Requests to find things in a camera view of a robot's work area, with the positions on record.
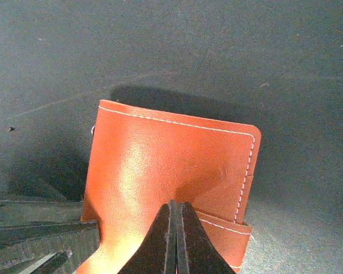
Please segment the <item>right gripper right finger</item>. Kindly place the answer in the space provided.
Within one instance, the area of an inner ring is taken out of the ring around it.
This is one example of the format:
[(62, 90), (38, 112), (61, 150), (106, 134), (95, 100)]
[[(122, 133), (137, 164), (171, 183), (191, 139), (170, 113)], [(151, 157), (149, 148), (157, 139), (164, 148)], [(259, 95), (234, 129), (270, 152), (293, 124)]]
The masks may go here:
[(177, 272), (184, 274), (233, 274), (217, 252), (190, 203), (177, 204)]

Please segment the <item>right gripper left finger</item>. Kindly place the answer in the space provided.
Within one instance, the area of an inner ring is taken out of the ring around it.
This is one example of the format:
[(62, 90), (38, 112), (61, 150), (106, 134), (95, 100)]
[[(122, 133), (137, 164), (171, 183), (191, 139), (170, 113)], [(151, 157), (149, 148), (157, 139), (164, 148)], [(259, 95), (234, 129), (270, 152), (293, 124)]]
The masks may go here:
[(176, 209), (174, 200), (161, 206), (140, 247), (119, 273), (176, 273)]

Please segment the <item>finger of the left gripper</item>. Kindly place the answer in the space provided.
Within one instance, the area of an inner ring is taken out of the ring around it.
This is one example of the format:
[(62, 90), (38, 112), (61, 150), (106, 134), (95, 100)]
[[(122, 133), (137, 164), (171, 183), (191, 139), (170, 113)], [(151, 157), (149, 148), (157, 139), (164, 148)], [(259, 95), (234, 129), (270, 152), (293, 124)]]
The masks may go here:
[(0, 223), (79, 221), (82, 202), (0, 191)]
[(99, 248), (96, 221), (0, 227), (0, 268), (53, 256), (40, 268), (78, 268)]

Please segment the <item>brown leather card holder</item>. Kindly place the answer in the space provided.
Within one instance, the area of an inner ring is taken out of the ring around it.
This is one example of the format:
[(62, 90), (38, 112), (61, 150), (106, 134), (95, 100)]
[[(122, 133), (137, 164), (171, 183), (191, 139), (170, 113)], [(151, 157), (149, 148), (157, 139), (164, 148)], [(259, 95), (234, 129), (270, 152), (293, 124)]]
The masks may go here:
[(257, 127), (101, 100), (93, 133), (81, 218), (97, 220), (101, 244), (78, 273), (117, 273), (170, 200), (191, 203), (219, 254), (241, 269)]

